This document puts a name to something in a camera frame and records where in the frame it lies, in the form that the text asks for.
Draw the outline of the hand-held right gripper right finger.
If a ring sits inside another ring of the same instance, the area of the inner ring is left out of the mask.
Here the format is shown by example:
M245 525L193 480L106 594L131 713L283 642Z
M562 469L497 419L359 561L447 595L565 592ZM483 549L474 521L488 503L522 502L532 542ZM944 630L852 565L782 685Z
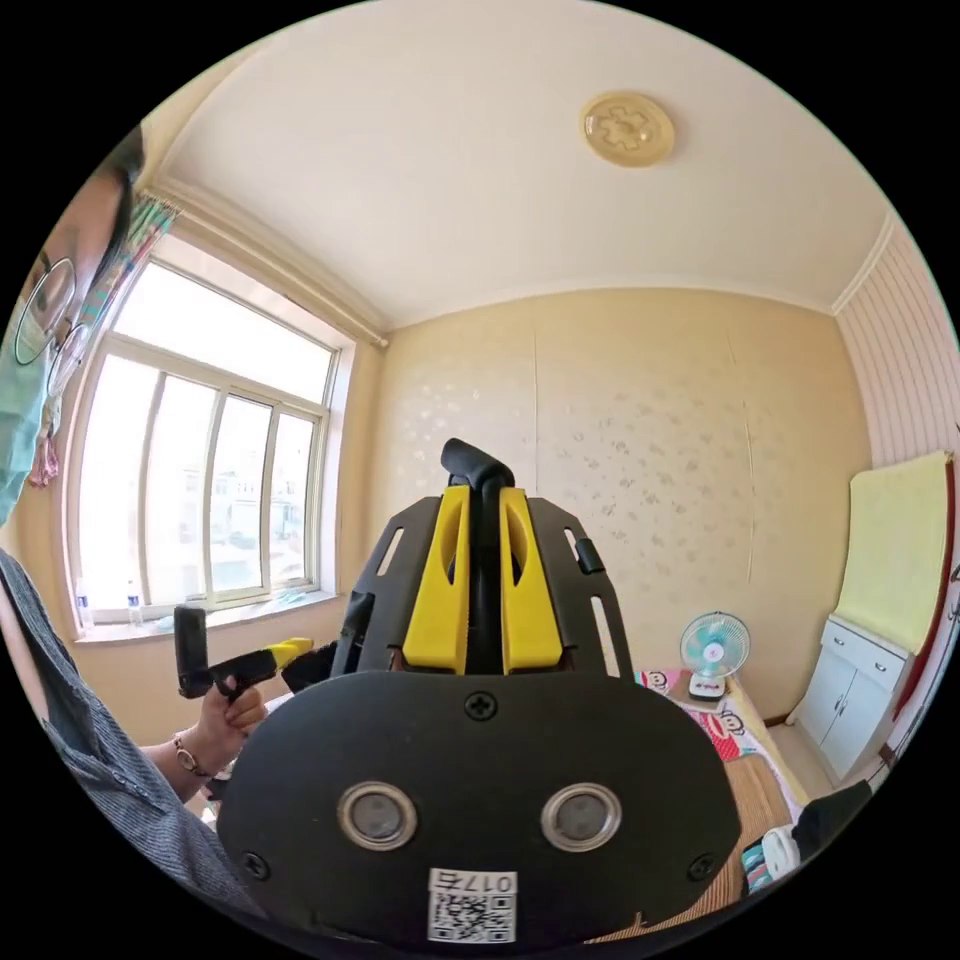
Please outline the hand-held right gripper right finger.
M500 490L501 645L505 669L554 669L563 646L523 490Z

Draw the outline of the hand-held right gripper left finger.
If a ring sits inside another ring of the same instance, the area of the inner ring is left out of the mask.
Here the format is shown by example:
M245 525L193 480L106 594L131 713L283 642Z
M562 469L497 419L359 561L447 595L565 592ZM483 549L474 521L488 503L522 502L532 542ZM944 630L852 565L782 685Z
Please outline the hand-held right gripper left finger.
M448 487L402 646L414 669L464 669L470 608L470 488Z

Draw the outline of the person's left hand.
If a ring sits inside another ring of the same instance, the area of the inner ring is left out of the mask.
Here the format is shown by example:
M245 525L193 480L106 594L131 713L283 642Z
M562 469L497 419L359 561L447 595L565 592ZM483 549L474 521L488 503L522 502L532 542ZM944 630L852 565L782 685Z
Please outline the person's left hand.
M183 743L206 774L219 773L239 755L246 739L267 717L265 700L257 686L237 694L233 677L224 693L216 684L205 694L200 717Z

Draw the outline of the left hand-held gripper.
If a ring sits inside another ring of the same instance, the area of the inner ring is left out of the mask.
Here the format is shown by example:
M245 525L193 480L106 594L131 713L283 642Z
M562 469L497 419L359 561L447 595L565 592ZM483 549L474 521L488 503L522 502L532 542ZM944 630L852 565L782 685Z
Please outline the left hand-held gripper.
M313 649L309 638L290 637L211 666L211 678L228 703L246 690L272 679L297 658Z

